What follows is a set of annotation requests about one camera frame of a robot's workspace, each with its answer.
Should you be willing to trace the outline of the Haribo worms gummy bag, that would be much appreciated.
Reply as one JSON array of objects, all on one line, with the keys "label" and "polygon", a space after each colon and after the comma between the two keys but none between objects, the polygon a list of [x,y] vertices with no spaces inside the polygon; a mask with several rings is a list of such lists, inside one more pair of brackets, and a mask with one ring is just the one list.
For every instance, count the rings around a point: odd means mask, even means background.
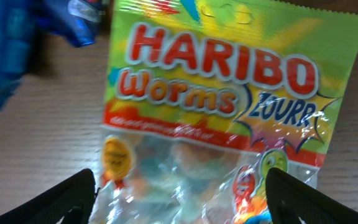
[{"label": "Haribo worms gummy bag", "polygon": [[357,53],[349,12],[116,1],[91,223],[270,223],[269,169],[316,186]]}]

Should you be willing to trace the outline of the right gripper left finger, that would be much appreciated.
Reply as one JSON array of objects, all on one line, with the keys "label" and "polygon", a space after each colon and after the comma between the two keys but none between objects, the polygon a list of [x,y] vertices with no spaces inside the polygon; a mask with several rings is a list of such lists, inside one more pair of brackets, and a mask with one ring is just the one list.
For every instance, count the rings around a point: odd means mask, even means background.
[{"label": "right gripper left finger", "polygon": [[91,169],[83,169],[0,215],[0,224],[88,224],[95,200],[94,174]]}]

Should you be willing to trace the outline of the blue Oreo cookie pack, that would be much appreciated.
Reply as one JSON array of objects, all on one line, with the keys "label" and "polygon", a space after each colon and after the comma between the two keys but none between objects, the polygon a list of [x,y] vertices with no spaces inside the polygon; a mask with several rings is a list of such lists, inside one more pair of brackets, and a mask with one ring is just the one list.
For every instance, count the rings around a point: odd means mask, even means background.
[{"label": "blue Oreo cookie pack", "polygon": [[0,0],[0,109],[27,71],[36,33],[33,2]]}]

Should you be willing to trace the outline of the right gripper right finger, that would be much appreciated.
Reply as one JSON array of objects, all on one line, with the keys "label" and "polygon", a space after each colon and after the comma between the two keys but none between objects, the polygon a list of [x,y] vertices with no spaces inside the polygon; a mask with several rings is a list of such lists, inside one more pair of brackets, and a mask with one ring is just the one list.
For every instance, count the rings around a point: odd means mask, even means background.
[{"label": "right gripper right finger", "polygon": [[265,191],[273,224],[358,224],[357,211],[278,168],[268,171]]}]

